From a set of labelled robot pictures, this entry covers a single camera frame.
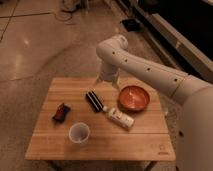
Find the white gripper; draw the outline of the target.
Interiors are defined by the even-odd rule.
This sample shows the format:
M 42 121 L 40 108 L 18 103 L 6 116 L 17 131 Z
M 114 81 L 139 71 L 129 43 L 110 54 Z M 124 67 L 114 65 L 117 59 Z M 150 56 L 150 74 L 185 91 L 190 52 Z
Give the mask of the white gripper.
M 98 74 L 97 79 L 93 83 L 94 86 L 102 83 L 102 82 L 108 82 L 110 83 L 115 89 L 119 90 L 119 73 L 106 73 L 104 71 L 101 71 Z

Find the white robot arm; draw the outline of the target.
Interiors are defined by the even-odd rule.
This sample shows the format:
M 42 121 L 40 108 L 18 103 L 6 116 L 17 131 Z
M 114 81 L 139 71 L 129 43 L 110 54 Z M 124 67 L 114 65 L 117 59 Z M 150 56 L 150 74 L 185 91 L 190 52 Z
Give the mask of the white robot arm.
M 124 70 L 181 106 L 177 138 L 177 171 L 213 171 L 213 84 L 127 51 L 118 34 L 96 46 L 102 60 L 98 79 L 116 83 Z

